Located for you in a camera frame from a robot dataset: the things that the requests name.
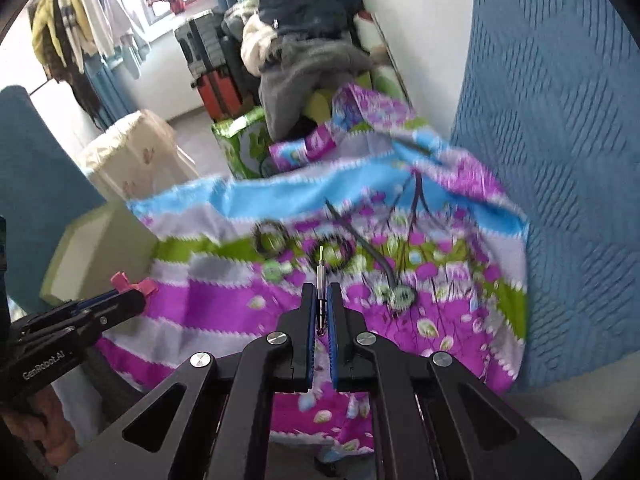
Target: human hand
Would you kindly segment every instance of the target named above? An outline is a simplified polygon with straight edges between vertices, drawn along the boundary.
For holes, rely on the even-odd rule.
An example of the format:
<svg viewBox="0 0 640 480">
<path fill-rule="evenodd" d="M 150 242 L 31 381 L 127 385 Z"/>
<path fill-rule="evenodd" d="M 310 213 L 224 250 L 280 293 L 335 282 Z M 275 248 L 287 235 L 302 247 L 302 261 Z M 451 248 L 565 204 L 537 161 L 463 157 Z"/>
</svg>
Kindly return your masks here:
<svg viewBox="0 0 640 480">
<path fill-rule="evenodd" d="M 23 415 L 14 410 L 0 409 L 0 415 L 12 434 L 25 442 L 40 441 L 45 458 L 52 466 L 62 466 L 79 447 L 76 432 L 62 412 L 62 403 L 52 386 L 40 390 L 30 399 L 36 413 L 46 417 L 46 425 L 35 416 Z"/>
</svg>

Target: blue textured fabric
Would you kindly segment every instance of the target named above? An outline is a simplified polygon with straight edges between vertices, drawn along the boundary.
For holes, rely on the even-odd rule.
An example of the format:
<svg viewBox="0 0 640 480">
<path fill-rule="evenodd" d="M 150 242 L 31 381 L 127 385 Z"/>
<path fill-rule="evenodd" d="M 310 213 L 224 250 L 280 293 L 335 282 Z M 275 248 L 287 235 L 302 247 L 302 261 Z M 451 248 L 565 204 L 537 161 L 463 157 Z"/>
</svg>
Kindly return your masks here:
<svg viewBox="0 0 640 480">
<path fill-rule="evenodd" d="M 531 222 L 524 390 L 640 349 L 640 52 L 608 0 L 475 0 L 452 141 Z"/>
<path fill-rule="evenodd" d="M 0 91 L 0 215 L 6 290 L 27 313 L 45 310 L 40 286 L 65 228 L 104 199 L 58 144 L 27 91 Z"/>
</svg>

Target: colorful bedsheet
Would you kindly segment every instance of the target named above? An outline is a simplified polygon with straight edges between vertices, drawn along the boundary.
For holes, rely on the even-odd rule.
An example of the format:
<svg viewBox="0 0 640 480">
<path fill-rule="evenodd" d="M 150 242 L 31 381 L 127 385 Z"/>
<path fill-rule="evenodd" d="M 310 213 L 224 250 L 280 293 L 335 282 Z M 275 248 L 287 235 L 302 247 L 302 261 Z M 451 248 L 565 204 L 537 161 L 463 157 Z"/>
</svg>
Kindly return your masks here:
<svg viewBox="0 0 640 480">
<path fill-rule="evenodd" d="M 334 98 L 334 115 L 308 139 L 274 147 L 291 173 L 236 182 L 207 178 L 133 202 L 159 237 L 145 313 L 98 343 L 113 367 L 156 386 L 196 351 L 241 351 L 297 308 L 314 282 L 308 252 L 337 234 L 353 256 L 329 274 L 348 308 L 401 349 L 455 355 L 488 386 L 505 391 L 518 375 L 526 336 L 527 223 L 498 181 L 469 153 L 450 147 L 406 105 L 357 86 Z M 380 264 L 325 205 L 355 229 L 417 292 L 404 312 L 389 308 Z M 289 249 L 265 259 L 257 222 L 281 222 Z M 329 261 L 344 253 L 327 244 Z M 316 340 L 313 387 L 274 400 L 272 437 L 331 442 L 340 452 L 373 448 L 369 401 L 332 389 L 327 341 Z"/>
</svg>

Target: tiled floor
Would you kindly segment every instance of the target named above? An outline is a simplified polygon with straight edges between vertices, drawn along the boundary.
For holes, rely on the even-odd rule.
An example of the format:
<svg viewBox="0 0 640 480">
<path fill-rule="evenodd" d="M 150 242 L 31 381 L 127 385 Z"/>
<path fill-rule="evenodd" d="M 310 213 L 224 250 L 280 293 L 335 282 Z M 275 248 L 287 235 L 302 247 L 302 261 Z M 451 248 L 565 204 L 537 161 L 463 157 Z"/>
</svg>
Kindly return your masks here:
<svg viewBox="0 0 640 480">
<path fill-rule="evenodd" d="M 211 132 L 212 123 L 204 108 L 169 121 L 176 131 L 178 146 L 194 160 L 200 176 L 231 173 L 225 156 Z"/>
</svg>

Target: blue quilted blanket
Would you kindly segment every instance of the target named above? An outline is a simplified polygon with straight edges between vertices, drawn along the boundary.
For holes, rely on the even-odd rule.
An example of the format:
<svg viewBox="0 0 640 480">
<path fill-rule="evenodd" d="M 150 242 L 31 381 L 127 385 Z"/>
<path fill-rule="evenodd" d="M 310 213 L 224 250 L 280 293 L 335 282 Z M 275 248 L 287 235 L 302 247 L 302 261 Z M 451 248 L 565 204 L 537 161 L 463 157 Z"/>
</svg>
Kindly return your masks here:
<svg viewBox="0 0 640 480">
<path fill-rule="evenodd" d="M 519 389 L 640 349 L 640 52 L 609 0 L 475 0 L 452 140 L 530 219 Z"/>
</svg>

